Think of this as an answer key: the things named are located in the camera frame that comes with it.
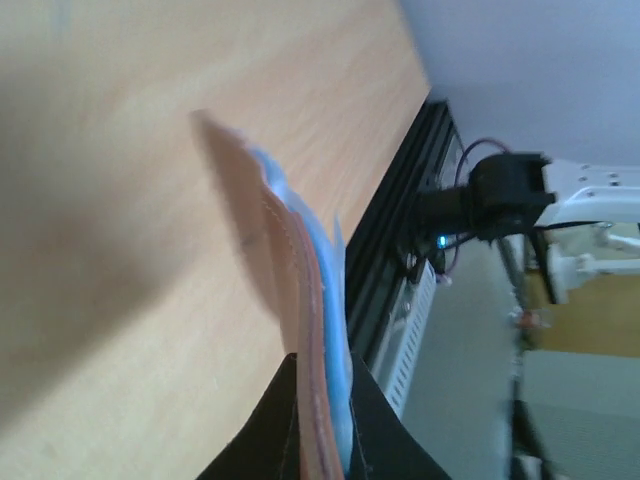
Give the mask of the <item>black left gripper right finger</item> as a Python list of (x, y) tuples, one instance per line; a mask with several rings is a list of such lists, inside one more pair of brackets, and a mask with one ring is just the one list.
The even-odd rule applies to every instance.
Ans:
[(449, 475), (405, 429), (362, 359), (353, 354), (353, 451), (348, 477), (446, 480)]

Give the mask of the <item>pink card holder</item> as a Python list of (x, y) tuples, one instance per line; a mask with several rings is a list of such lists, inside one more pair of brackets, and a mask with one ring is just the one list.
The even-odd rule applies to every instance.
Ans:
[(346, 332), (346, 247), (289, 185), (272, 157), (208, 112), (192, 115), (254, 288), (295, 333), (303, 471), (344, 479), (351, 468), (353, 362)]

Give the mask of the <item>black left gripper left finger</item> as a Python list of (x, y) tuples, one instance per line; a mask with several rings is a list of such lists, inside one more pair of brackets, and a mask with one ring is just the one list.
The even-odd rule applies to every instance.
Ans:
[(287, 355), (245, 425), (199, 475), (211, 480), (300, 477), (297, 355)]

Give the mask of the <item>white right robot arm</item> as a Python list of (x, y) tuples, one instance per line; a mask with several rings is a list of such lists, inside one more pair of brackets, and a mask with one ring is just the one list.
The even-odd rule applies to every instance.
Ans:
[(495, 154), (476, 164), (466, 184), (421, 194), (412, 220), (426, 236), (481, 241), (558, 225), (637, 223), (639, 168)]

